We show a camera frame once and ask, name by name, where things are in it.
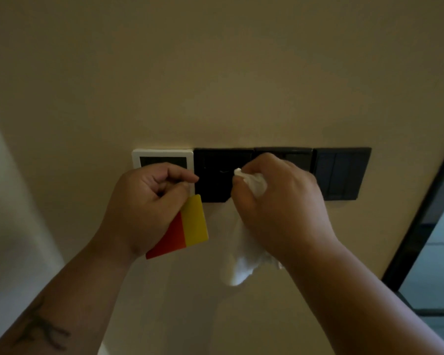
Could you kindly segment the red and yellow card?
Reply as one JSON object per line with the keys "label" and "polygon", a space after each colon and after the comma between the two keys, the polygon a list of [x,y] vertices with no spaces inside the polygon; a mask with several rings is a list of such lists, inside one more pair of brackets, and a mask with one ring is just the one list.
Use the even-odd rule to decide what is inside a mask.
{"label": "red and yellow card", "polygon": [[176,217],[171,221],[164,236],[146,253],[145,258],[149,260],[185,249],[205,242],[208,238],[201,196],[194,195],[188,198]]}

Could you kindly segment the person's left hand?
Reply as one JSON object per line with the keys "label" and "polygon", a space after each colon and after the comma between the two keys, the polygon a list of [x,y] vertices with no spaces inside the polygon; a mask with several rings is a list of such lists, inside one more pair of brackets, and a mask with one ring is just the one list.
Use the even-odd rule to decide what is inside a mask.
{"label": "person's left hand", "polygon": [[145,255],[166,233],[190,195],[190,183],[157,183],[151,165],[124,173],[117,181],[92,244],[119,262]]}

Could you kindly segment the person's right hand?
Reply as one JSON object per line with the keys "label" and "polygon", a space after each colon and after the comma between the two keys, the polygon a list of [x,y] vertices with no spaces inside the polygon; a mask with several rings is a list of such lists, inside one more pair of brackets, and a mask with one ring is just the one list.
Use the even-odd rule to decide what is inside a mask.
{"label": "person's right hand", "polygon": [[259,222],[244,222],[250,234],[286,269],[321,259],[340,243],[314,176],[264,153],[242,168],[261,174],[267,188],[259,197]]}

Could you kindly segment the white cloth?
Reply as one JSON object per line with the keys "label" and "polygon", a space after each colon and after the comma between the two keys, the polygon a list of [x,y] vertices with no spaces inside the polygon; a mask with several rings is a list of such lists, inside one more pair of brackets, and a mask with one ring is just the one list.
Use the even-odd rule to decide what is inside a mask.
{"label": "white cloth", "polygon": [[221,279],[225,285],[242,284],[263,264],[277,269],[284,268],[250,235],[231,198],[214,214],[213,219],[217,222],[219,235],[229,241],[221,270]]}

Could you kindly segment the person's right forearm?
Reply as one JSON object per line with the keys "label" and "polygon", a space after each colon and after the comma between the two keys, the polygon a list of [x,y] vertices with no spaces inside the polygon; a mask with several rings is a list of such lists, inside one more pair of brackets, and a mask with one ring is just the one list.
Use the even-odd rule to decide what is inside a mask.
{"label": "person's right forearm", "polygon": [[444,355],[444,340],[336,238],[294,238],[284,266],[336,355]]}

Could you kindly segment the black door frame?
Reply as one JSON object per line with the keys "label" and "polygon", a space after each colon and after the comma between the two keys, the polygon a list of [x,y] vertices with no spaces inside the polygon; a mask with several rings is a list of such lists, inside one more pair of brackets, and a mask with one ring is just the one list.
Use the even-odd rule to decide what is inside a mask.
{"label": "black door frame", "polygon": [[444,161],[382,278],[423,318],[444,318]]}

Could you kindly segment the person's left forearm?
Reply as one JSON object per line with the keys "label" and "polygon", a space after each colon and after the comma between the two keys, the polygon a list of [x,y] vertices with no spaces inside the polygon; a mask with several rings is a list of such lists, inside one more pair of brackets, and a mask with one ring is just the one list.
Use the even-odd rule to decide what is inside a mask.
{"label": "person's left forearm", "polygon": [[0,337],[0,355],[98,355],[135,253],[98,232]]}

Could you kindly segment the white framed wall panel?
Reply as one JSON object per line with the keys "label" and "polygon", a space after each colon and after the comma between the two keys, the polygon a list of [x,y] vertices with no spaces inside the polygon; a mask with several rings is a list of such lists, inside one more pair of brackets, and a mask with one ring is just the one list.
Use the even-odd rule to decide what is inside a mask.
{"label": "white framed wall panel", "polygon": [[134,169],[156,163],[171,163],[194,172],[192,149],[134,149],[131,152]]}

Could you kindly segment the black wall switch panel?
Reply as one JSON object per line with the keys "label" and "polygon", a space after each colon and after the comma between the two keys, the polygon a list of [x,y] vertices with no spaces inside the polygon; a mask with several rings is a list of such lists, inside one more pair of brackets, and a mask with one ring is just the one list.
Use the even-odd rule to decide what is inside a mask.
{"label": "black wall switch panel", "polygon": [[254,149],[194,149],[195,193],[203,203],[224,203],[231,197],[234,171],[252,160]]}
{"label": "black wall switch panel", "polygon": [[317,148],[311,173],[325,201],[354,201],[372,153],[372,148]]}
{"label": "black wall switch panel", "polygon": [[251,155],[251,160],[255,159],[261,154],[271,153],[281,160],[289,161],[296,165],[296,167],[311,172],[313,161],[312,148],[300,148],[300,147],[260,147],[254,148]]}

